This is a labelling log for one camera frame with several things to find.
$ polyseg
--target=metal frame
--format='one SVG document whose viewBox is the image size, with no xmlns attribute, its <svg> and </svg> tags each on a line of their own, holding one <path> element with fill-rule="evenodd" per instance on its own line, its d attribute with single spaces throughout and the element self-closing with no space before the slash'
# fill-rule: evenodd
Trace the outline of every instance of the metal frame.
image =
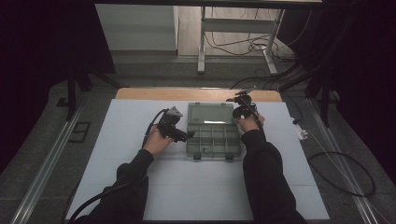
<svg viewBox="0 0 396 224">
<path fill-rule="evenodd" d="M 32 212 L 35 209 L 35 205 L 37 204 L 38 199 L 44 190 L 44 187 L 46 187 L 47 182 L 50 179 L 50 175 L 52 174 L 56 163 L 61 157 L 64 146 L 66 145 L 67 140 L 71 132 L 73 131 L 76 122 L 78 121 L 78 118 L 82 111 L 82 107 L 84 106 L 86 100 L 87 95 L 85 93 L 82 93 L 82 99 L 80 100 L 76 113 L 74 113 L 69 121 L 66 121 L 64 123 L 61 133 L 58 135 L 58 138 L 56 139 L 51 150 L 49 151 L 47 158 L 41 165 L 40 170 L 37 172 L 35 179 L 33 180 L 30 188 L 26 192 L 19 208 L 17 209 L 14 217 L 11 219 L 10 224 L 27 223 L 27 221 L 29 220 L 29 217 L 30 215 L 32 215 Z"/>
<path fill-rule="evenodd" d="M 332 131 L 321 120 L 316 105 L 309 98 L 306 101 L 308 103 L 308 107 L 311 109 L 311 112 L 314 115 L 315 121 L 319 126 L 320 132 L 322 133 L 328 148 L 331 151 L 343 152 L 335 141 Z M 356 179 L 345 158 L 337 158 L 337 161 L 340 164 L 340 170 L 345 175 L 344 180 L 348 190 L 356 194 L 361 194 L 363 192 L 361 184 Z M 375 209 L 367 200 L 367 198 L 352 197 L 352 199 L 361 213 L 361 218 L 363 219 L 364 223 L 380 223 L 378 218 L 375 217 Z"/>
<path fill-rule="evenodd" d="M 280 9 L 274 21 L 267 20 L 245 20 L 245 19 L 207 19 L 205 7 L 201 7 L 201 39 L 198 51 L 198 74 L 205 72 L 205 32 L 223 33 L 254 33 L 270 34 L 266 49 L 263 51 L 265 61 L 272 75 L 277 74 L 272 59 L 272 45 L 274 43 L 280 20 L 284 9 Z"/>
</svg>

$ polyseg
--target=dark curtain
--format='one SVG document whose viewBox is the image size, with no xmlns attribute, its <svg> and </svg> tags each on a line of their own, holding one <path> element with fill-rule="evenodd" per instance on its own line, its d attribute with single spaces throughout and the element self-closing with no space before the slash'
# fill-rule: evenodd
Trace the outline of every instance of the dark curtain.
<svg viewBox="0 0 396 224">
<path fill-rule="evenodd" d="M 1 1 L 0 30 L 3 171 L 40 117 L 51 86 L 86 65 L 101 73 L 115 69 L 90 1 Z"/>
<path fill-rule="evenodd" d="M 333 57 L 332 67 L 311 80 L 311 90 L 318 90 L 321 75 L 332 71 L 332 89 L 341 98 L 338 110 L 396 183 L 394 7 L 387 1 L 371 0 L 355 9 L 359 16 Z M 318 65 L 346 19 L 342 11 L 313 13 L 306 34 L 290 46 L 307 70 Z M 294 40 L 304 29 L 308 15 L 307 11 L 287 12 L 278 38 L 285 43 Z"/>
<path fill-rule="evenodd" d="M 362 10 L 338 56 L 338 110 L 396 183 L 396 20 L 382 1 Z"/>
</svg>

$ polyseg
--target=green plastic box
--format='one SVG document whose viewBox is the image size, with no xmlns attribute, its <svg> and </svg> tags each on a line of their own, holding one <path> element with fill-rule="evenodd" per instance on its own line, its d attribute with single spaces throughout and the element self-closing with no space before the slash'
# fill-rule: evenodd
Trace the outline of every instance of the green plastic box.
<svg viewBox="0 0 396 224">
<path fill-rule="evenodd" d="M 233 160 L 241 156 L 238 127 L 233 120 L 233 105 L 190 103 L 187 156 L 195 160 Z"/>
</svg>

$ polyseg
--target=hand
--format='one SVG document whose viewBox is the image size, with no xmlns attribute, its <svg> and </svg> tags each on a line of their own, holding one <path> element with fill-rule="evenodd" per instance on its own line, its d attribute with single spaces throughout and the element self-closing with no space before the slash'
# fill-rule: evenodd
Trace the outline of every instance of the hand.
<svg viewBox="0 0 396 224">
<path fill-rule="evenodd" d="M 259 120 L 263 125 L 265 118 L 259 112 L 257 112 L 256 114 L 259 116 Z M 256 123 L 253 115 L 250 115 L 246 119 L 236 119 L 235 121 L 239 124 L 239 127 L 241 127 L 244 133 L 251 130 L 259 130 L 259 125 Z"/>
<path fill-rule="evenodd" d="M 157 125 L 154 125 L 151 128 L 151 132 L 148 135 L 148 140 L 143 149 L 149 151 L 152 155 L 155 155 L 166 149 L 174 140 L 175 139 L 173 138 L 163 138 L 160 130 L 157 128 Z"/>
</svg>

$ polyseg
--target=wall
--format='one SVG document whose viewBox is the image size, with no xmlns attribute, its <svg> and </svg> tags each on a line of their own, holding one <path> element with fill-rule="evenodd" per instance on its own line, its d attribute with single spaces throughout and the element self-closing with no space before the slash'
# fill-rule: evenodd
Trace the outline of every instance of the wall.
<svg viewBox="0 0 396 224">
<path fill-rule="evenodd" d="M 110 50 L 176 50 L 177 7 L 96 4 Z"/>
</svg>

